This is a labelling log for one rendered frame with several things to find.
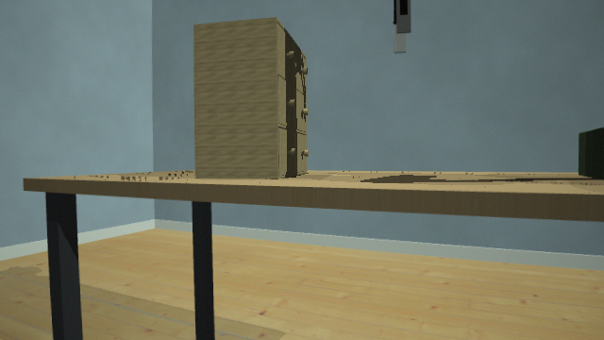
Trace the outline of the dark brown wooden chest of drawers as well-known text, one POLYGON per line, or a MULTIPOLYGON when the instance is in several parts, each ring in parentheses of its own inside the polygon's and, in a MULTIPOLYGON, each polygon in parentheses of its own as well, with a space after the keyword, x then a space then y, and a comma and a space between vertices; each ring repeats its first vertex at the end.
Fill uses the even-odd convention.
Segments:
MULTIPOLYGON (((282 179, 278 175, 277 17, 193 25, 196 179, 282 179)), ((298 131, 298 132, 297 132, 298 131)), ((304 134, 305 133, 305 134, 304 134)))

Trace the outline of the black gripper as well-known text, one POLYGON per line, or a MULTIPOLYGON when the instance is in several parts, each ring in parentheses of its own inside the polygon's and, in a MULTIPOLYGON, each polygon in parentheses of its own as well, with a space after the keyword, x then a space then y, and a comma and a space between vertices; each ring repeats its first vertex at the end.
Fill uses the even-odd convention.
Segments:
POLYGON ((394 0, 395 53, 406 53, 406 33, 411 33, 411 0, 394 0))

